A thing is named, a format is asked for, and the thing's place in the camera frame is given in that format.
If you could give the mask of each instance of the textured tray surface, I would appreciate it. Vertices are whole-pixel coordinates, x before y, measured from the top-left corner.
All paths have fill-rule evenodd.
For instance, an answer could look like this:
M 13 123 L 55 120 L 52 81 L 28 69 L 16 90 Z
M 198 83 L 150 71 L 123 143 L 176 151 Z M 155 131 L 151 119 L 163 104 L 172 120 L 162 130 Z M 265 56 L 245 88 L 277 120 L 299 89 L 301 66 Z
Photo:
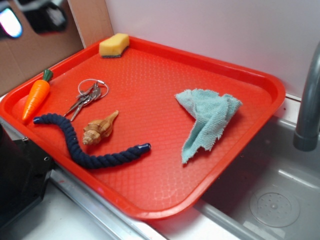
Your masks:
M 83 151 L 104 155 L 144 143 L 151 144 L 151 151 L 139 160 L 113 168 L 86 170 L 77 166 L 58 127 L 21 122 L 31 84 L 41 76 L 10 92 L 1 103 L 0 114 L 68 171 L 125 213 L 140 219 L 168 217 L 191 206 L 285 97 L 281 83 L 270 75 L 133 37 L 120 58 L 101 58 L 95 44 L 51 70 L 50 94 L 37 115 L 63 115 L 78 95 L 78 84 L 99 79 L 108 84 L 109 93 L 84 107 L 72 122 L 79 140 L 90 121 L 104 119 L 115 110 L 119 115 L 111 136 L 96 146 L 81 143 Z M 182 146 L 195 120 L 179 105 L 175 94 L 196 88 L 210 89 L 221 96 L 231 94 L 243 106 L 212 151 L 201 149 L 182 165 Z

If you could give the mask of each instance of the orange carrot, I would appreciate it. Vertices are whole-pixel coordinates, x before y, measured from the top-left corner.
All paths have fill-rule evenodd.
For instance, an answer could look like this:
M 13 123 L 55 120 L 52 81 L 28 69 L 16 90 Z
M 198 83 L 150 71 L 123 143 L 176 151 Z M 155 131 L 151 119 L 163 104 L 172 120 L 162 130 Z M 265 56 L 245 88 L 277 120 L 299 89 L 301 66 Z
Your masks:
M 29 96 L 24 105 L 22 120 L 28 120 L 32 114 L 38 109 L 42 102 L 46 99 L 49 91 L 50 84 L 48 81 L 53 76 L 53 72 L 49 69 L 43 71 L 43 79 L 37 80 L 33 83 L 29 92 Z

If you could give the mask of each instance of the sponge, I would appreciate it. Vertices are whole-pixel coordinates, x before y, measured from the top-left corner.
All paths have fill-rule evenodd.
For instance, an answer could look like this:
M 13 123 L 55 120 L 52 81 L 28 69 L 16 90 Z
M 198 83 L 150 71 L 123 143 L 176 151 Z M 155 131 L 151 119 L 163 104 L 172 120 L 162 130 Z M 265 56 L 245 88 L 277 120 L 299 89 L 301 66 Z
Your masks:
M 100 42 L 99 54 L 103 58 L 120 58 L 122 53 L 129 47 L 129 44 L 128 34 L 117 33 Z

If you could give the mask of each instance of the faucet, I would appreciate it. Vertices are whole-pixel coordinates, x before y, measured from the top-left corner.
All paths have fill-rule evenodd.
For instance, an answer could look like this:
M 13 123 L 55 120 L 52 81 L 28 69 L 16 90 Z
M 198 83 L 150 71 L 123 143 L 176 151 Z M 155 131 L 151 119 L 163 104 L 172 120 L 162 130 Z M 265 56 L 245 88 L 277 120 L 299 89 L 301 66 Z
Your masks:
M 309 152 L 316 148 L 320 130 L 320 42 L 309 67 L 294 131 L 293 145 Z

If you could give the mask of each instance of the stainless steel sink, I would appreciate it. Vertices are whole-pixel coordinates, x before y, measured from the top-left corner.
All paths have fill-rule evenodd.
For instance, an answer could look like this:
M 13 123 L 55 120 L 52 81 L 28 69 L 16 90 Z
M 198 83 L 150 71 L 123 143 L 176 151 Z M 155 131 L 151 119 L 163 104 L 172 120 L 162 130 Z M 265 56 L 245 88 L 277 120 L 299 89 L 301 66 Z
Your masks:
M 195 207 L 240 239 L 320 239 L 320 147 L 295 149 L 294 131 L 273 117 Z

